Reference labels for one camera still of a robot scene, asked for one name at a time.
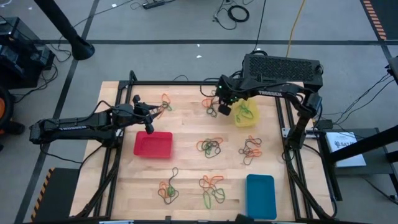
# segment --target red plastic container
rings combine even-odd
[[[134,155],[167,159],[172,156],[173,134],[169,132],[137,132]]]

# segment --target wooden table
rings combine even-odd
[[[118,82],[103,82],[98,100],[114,104]],[[204,86],[210,94],[213,86]],[[275,99],[257,96],[260,119],[252,128],[237,128],[232,116],[219,114],[212,118],[201,105],[205,98],[199,86],[134,85],[132,95],[140,95],[141,101],[150,105],[161,104],[161,95],[166,93],[171,99],[173,111],[165,111],[160,119],[153,122],[155,131],[173,133],[171,159],[144,159],[133,154],[137,131],[143,125],[126,128],[123,152],[119,166],[118,181],[113,203],[112,219],[164,220],[171,215],[172,220],[234,220],[238,213],[245,214],[245,181],[248,174],[271,175],[275,179],[277,220],[295,220],[286,166],[281,158],[283,151]],[[98,111],[105,110],[101,105]],[[284,118],[287,125],[286,110]],[[254,158],[250,166],[243,164],[243,155],[238,149],[252,135],[262,139],[262,156]],[[207,159],[195,144],[206,138],[222,137],[221,153]],[[318,149],[315,140],[306,139],[306,144]],[[85,156],[100,144],[88,141]],[[97,152],[83,166],[78,180],[70,215],[76,215],[91,199],[98,188],[105,150]],[[315,153],[301,150],[303,168],[309,191],[328,213],[333,209],[326,184],[321,159]],[[167,181],[172,168],[179,173],[172,181],[180,192],[172,204],[166,205],[158,195],[159,182]],[[223,175],[225,180],[218,184],[224,188],[226,200],[218,204],[212,199],[212,208],[206,209],[203,203],[203,190],[198,180],[204,175]],[[305,216],[302,195],[297,188],[301,216]],[[101,214],[104,214],[108,193],[104,193]]]

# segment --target concrete floor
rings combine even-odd
[[[72,24],[87,18],[94,2],[98,0],[56,0]],[[96,12],[121,4],[123,0],[101,0]],[[46,90],[37,91],[16,105],[15,119],[27,126],[42,118],[50,118],[55,112],[61,90],[72,78],[63,105],[61,118],[84,116],[96,104],[102,81],[125,80],[134,70],[139,80],[172,80],[184,74],[190,80],[202,80],[230,75],[241,66],[244,54],[253,44],[203,44],[204,40],[255,40],[261,18],[262,1],[247,6],[250,19],[238,24],[235,30],[223,30],[212,22],[212,15],[221,1],[178,0],[145,11],[131,10],[130,4],[94,17],[89,27],[88,40],[178,40],[176,44],[136,44],[113,42],[96,44],[96,53],[88,60],[56,63],[58,78]],[[261,40],[288,40],[300,0],[268,0],[260,34]],[[41,39],[56,40],[59,32],[45,17],[33,0],[14,0],[0,15],[19,16]],[[220,19],[229,24],[226,15]],[[85,23],[76,30],[82,34]],[[324,113],[343,111],[351,102],[386,74],[386,57],[379,45],[347,45],[345,40],[376,41],[371,24],[360,0],[307,0],[296,26],[295,40],[340,40],[329,45],[309,42],[293,45],[290,57],[316,59],[325,68],[323,97]],[[197,44],[184,44],[184,40],[197,40]],[[287,45],[271,44],[258,47],[269,55],[285,56]],[[391,55],[398,54],[398,46],[388,46]],[[367,102],[376,91],[363,99]],[[398,123],[398,89],[390,84],[370,105],[350,116],[344,128],[390,128]],[[20,208],[29,180],[39,155],[39,148],[28,141],[29,132],[21,136],[1,136],[5,145],[0,152],[0,221],[12,223]],[[86,141],[56,141],[50,153],[81,161]],[[77,165],[47,157],[39,175],[39,181],[30,200],[25,221],[30,218],[42,180],[51,167]],[[371,180],[387,194],[394,189],[388,176],[378,175]],[[394,223],[398,207],[387,201],[360,178],[339,178],[343,201],[338,202],[337,217],[344,221],[367,223]]]

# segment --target tangled rubber bands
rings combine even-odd
[[[238,150],[240,154],[245,155],[245,157],[243,158],[243,163],[245,165],[250,165],[253,161],[253,158],[262,155],[260,149],[253,149],[249,146],[249,144],[253,144],[255,147],[260,147],[261,143],[262,140],[260,138],[253,138],[252,136],[249,136],[249,138],[245,140],[244,147]]]
[[[210,179],[207,175],[204,175],[199,180],[199,186],[203,189],[203,202],[207,209],[211,209],[211,196],[214,196],[217,203],[225,201],[224,189],[216,187],[216,184],[222,180],[224,180],[222,175],[216,175]]]
[[[158,109],[156,110],[156,113],[160,112],[160,115],[158,115],[157,119],[160,119],[160,117],[162,117],[165,110],[168,110],[168,111],[173,110],[173,108],[170,106],[170,104],[171,104],[171,100],[170,100],[169,96],[167,96],[166,93],[163,93],[162,94],[162,105],[160,107],[158,107]]]
[[[206,113],[214,118],[217,117],[217,111],[214,109],[214,105],[218,104],[217,101],[215,101],[215,96],[214,97],[207,97],[206,99],[202,100],[201,104],[206,108]]]
[[[237,115],[235,115],[236,116],[236,122],[238,122],[238,123],[241,122],[241,116],[246,118],[246,119],[254,119],[253,113],[251,112],[251,110],[249,110],[249,101],[243,100],[242,103],[238,106],[238,108],[240,110],[237,113]]]
[[[210,159],[217,156],[221,152],[220,144],[224,140],[222,138],[205,139],[197,142],[198,151],[204,151],[206,158]]]
[[[162,181],[159,184],[159,190],[157,191],[157,194],[163,198],[163,201],[166,205],[170,205],[180,195],[180,192],[178,192],[178,190],[175,190],[171,184],[172,179],[178,174],[178,168],[174,167],[172,169],[172,172],[173,176],[170,177],[168,184]]]

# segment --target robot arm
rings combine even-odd
[[[304,95],[302,102],[297,98]],[[232,78],[222,75],[218,81],[216,96],[219,98],[218,111],[229,115],[229,105],[239,99],[247,100],[257,95],[273,96],[288,99],[293,107],[300,113],[297,124],[290,129],[285,145],[289,149],[301,149],[305,139],[305,127],[308,122],[317,115],[317,110],[322,102],[318,93],[293,83],[277,83],[264,85],[251,78]]]
[[[42,119],[30,127],[29,140],[34,144],[45,144],[57,139],[93,139],[110,146],[117,138],[118,129],[133,124],[144,124],[147,133],[152,134],[154,127],[151,124],[158,113],[151,114],[150,111],[158,106],[140,103],[138,95],[132,101],[134,107],[130,104],[111,106],[100,101],[97,107],[105,103],[109,109],[92,112],[87,117]]]

